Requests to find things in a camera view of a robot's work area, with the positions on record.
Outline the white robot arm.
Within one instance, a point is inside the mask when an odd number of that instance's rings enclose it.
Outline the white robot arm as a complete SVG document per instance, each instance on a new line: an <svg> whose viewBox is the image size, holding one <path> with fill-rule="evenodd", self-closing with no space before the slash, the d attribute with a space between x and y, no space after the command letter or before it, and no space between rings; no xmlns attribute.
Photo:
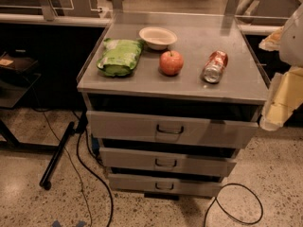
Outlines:
<svg viewBox="0 0 303 227"><path fill-rule="evenodd" d="M275 73L272 78L259 121L264 130L276 131L303 104L303 5L258 47L276 50L280 60L290 65L286 73Z"/></svg>

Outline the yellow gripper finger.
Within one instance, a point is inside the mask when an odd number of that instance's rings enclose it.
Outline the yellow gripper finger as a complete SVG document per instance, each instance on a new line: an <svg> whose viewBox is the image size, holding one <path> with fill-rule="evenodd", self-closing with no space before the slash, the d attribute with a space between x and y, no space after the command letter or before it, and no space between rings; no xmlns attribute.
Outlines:
<svg viewBox="0 0 303 227"><path fill-rule="evenodd" d="M262 109L260 127L266 131L278 130L302 104L303 68L292 66L284 74L275 73Z"/></svg>
<svg viewBox="0 0 303 227"><path fill-rule="evenodd" d="M265 39L263 39L258 47L265 51L278 51L280 48L280 38L283 31L283 27L280 27Z"/></svg>

